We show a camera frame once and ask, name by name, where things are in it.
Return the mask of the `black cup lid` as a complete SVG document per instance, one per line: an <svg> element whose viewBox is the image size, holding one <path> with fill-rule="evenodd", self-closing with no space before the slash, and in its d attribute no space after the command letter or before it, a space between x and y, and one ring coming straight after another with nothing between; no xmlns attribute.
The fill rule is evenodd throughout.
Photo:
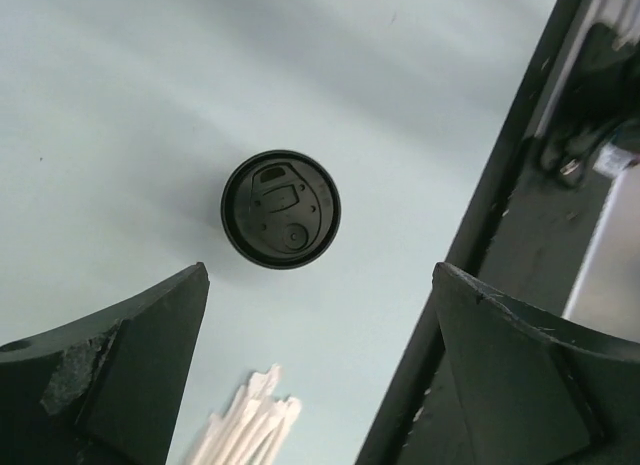
<svg viewBox="0 0 640 465"><path fill-rule="evenodd" d="M291 150L251 156L227 180L221 223L232 246L268 269L291 270L319 258L341 220L336 184L316 160Z"/></svg>

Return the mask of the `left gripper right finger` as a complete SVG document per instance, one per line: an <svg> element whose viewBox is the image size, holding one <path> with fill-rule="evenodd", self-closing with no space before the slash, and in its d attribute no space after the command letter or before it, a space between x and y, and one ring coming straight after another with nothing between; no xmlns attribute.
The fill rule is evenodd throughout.
<svg viewBox="0 0 640 465"><path fill-rule="evenodd" d="M639 345L433 272L446 357L477 464L636 464Z"/></svg>

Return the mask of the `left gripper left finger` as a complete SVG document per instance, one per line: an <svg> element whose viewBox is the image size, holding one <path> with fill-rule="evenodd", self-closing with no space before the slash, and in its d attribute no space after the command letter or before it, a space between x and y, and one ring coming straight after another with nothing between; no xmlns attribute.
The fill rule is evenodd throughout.
<svg viewBox="0 0 640 465"><path fill-rule="evenodd" d="M196 263L1 348L4 464L163 464L209 291Z"/></svg>

